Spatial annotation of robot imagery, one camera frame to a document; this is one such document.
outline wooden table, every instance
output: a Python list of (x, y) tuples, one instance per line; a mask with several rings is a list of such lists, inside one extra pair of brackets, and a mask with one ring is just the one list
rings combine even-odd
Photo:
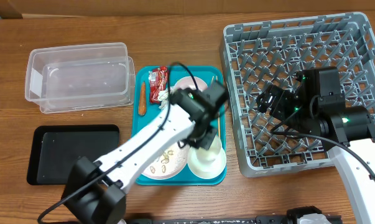
[[(25, 178), (34, 130), (41, 125), (116, 124), (121, 142), (131, 136), (132, 106), (62, 114), (42, 114), (24, 99), (25, 70), (31, 50), (75, 44), (124, 42), (135, 69), (168, 65), (214, 65), (221, 69), (223, 28), (240, 22), (314, 16), (333, 12), (223, 14), (212, 16), (129, 16), (0, 21), (0, 224), (35, 223), (59, 200), (63, 186), (31, 186)], [(375, 33), (375, 11), (365, 12)], [(214, 187), (134, 186), (127, 196), (127, 215), (156, 218), (227, 218), (284, 214), (315, 205), (326, 214), (355, 223), (335, 168), (297, 174), (245, 178), (238, 169), (231, 113), (226, 114), (225, 180)], [(60, 207), (47, 220), (71, 220)]]

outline clear plastic container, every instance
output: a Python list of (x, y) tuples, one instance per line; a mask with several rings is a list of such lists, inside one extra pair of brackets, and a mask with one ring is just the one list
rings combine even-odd
[(131, 105), (134, 88), (124, 43), (35, 49), (25, 76), (25, 98), (43, 113)]

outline gray plastic basket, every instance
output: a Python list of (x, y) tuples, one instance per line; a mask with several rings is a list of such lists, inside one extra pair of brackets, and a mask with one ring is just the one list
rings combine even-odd
[(375, 122), (375, 36), (361, 12), (226, 26), (220, 54), (230, 93), (238, 163), (246, 177), (333, 166), (321, 142), (286, 139), (279, 120), (257, 111), (271, 83), (295, 91), (296, 71), (336, 66), (347, 106), (365, 106)]

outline blue tray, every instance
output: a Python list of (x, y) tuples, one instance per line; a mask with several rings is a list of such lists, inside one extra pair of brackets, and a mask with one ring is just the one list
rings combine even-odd
[[(159, 113), (160, 109), (157, 104), (149, 103), (150, 84), (149, 84), (149, 71), (157, 68), (158, 66), (147, 66), (142, 68), (136, 75), (136, 87), (133, 107), (133, 121), (132, 121), (132, 136), (138, 133), (142, 128), (148, 125)], [(223, 83), (222, 73), (215, 67), (212, 66), (188, 66), (195, 77), (201, 78), (209, 86), (213, 76), (218, 77), (218, 81)], [(182, 67), (174, 67), (170, 75), (170, 84), (174, 86), (177, 80), (188, 77), (189, 74)], [(140, 116), (137, 111), (139, 107), (140, 89), (143, 83), (146, 82), (146, 99), (147, 99), (147, 113), (144, 116)], [(222, 106), (220, 113), (223, 114), (225, 107)], [(212, 126), (218, 127), (217, 120), (212, 121)], [(220, 118), (220, 136), (223, 149), (226, 150), (226, 138), (225, 138), (225, 117)], [(201, 179), (194, 175), (186, 165), (180, 173), (176, 176), (166, 180), (153, 180), (143, 175), (137, 178), (136, 183), (140, 185), (216, 185), (222, 182), (226, 176), (227, 167), (224, 171), (214, 179)]]

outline red wrapper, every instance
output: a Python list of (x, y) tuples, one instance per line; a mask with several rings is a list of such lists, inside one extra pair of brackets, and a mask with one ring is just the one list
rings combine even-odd
[(161, 66), (153, 69), (149, 74), (150, 80), (150, 103), (161, 103), (158, 100), (160, 91), (164, 91), (168, 82), (168, 69)]

